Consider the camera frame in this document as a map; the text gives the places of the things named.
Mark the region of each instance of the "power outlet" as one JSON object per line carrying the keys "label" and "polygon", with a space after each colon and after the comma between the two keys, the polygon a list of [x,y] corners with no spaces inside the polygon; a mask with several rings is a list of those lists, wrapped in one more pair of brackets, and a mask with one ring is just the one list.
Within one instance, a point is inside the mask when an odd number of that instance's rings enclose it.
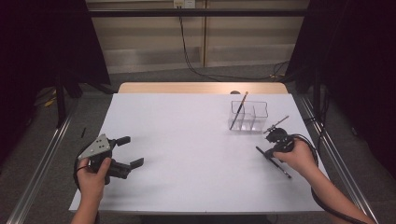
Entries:
{"label": "power outlet", "polygon": [[195,8],[195,0],[185,0],[184,8]]}
{"label": "power outlet", "polygon": [[184,0],[174,0],[174,8],[184,8]]}

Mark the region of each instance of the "wall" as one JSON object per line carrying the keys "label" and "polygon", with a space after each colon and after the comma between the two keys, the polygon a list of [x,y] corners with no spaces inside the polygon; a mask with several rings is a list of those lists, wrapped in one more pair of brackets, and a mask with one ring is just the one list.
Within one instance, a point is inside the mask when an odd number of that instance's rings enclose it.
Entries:
{"label": "wall", "polygon": [[[197,8],[306,8],[307,0],[196,0]],[[89,8],[172,8],[173,1],[87,0]],[[187,67],[178,18],[92,18],[110,74]],[[303,18],[183,18],[194,67],[287,61]]]}

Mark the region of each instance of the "human hand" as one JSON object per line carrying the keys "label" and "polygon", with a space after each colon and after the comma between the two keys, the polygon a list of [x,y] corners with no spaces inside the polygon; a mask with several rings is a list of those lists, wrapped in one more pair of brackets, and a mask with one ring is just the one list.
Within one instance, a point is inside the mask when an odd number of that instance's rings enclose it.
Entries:
{"label": "human hand", "polygon": [[291,152],[274,152],[274,157],[286,162],[302,176],[306,176],[307,172],[318,168],[309,146],[299,139],[294,139],[294,149]]}
{"label": "human hand", "polygon": [[[78,168],[88,166],[89,159],[81,160]],[[88,167],[78,170],[78,183],[81,192],[81,200],[91,203],[99,203],[103,197],[105,176],[110,167],[111,159],[105,158],[97,172],[93,173]]]}

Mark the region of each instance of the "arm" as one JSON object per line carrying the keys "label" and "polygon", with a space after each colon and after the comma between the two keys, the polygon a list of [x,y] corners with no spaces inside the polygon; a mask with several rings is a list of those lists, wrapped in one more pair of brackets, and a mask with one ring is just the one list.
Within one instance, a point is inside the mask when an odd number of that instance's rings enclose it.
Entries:
{"label": "arm", "polygon": [[[88,167],[78,171],[81,201],[73,217],[72,224],[94,223],[100,201],[103,197],[105,175],[110,167],[110,163],[110,158],[104,159],[97,174],[91,173]],[[82,160],[78,167],[84,167],[86,165],[88,165],[88,159]]]}
{"label": "arm", "polygon": [[[374,223],[319,170],[305,142],[295,140],[292,152],[275,152],[274,156],[285,161],[291,168],[300,173],[308,181],[318,197],[331,209],[366,223]],[[333,215],[330,215],[330,217],[332,223],[348,223]]]}

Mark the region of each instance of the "white table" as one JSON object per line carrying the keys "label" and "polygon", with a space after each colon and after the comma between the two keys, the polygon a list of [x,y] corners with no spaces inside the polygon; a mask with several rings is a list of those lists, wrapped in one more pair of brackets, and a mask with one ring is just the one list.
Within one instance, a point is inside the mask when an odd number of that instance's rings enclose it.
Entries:
{"label": "white table", "polygon": [[[145,164],[126,180],[111,177],[99,210],[149,214],[269,214],[321,211],[306,181],[287,164],[287,179],[255,149],[272,147],[262,133],[228,130],[230,94],[115,94],[101,133],[131,136],[113,158]],[[265,129],[279,127],[309,138],[289,94],[250,94],[265,101]],[[321,161],[320,169],[326,174]],[[70,206],[78,208],[79,192]]]}

